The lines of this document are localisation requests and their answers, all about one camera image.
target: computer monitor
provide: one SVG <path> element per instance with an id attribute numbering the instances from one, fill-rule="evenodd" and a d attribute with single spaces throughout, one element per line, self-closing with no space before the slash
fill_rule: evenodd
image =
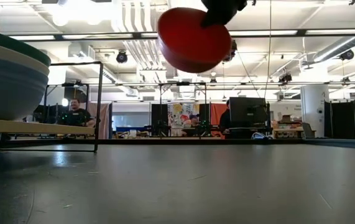
<path id="1" fill-rule="evenodd" d="M 231 97 L 229 105 L 232 126 L 263 126 L 267 121 L 264 98 Z"/>

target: camera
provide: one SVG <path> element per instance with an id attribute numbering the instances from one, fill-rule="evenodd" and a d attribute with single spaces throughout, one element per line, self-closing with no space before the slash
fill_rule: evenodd
<path id="1" fill-rule="evenodd" d="M 116 61 L 118 63 L 125 63 L 127 62 L 127 55 L 125 50 L 120 50 L 118 55 L 116 56 Z"/>

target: colorful poster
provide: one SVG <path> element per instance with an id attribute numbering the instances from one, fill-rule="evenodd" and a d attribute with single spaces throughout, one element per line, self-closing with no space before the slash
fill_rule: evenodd
<path id="1" fill-rule="evenodd" d="M 167 105 L 168 123 L 172 128 L 181 128 L 188 124 L 191 115 L 200 113 L 200 105 L 193 103 L 174 103 Z"/>

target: red disc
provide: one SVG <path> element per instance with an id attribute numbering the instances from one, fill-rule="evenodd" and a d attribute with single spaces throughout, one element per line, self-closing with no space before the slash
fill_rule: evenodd
<path id="1" fill-rule="evenodd" d="M 231 51 L 231 36 L 223 25 L 200 26 L 205 12 L 177 7 L 164 12 L 158 21 L 160 50 L 165 59 L 184 72 L 212 69 Z"/>

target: stacked bowls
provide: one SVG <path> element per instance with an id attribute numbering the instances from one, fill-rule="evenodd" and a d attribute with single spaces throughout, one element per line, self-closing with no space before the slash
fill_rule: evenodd
<path id="1" fill-rule="evenodd" d="M 0 119 L 20 119 L 36 109 L 50 62 L 40 50 L 0 34 Z"/>
<path id="2" fill-rule="evenodd" d="M 231 36 L 223 25 L 201 27 L 206 12 L 176 7 L 158 20 L 160 51 L 173 67 L 190 73 L 211 70 L 231 51 Z"/>

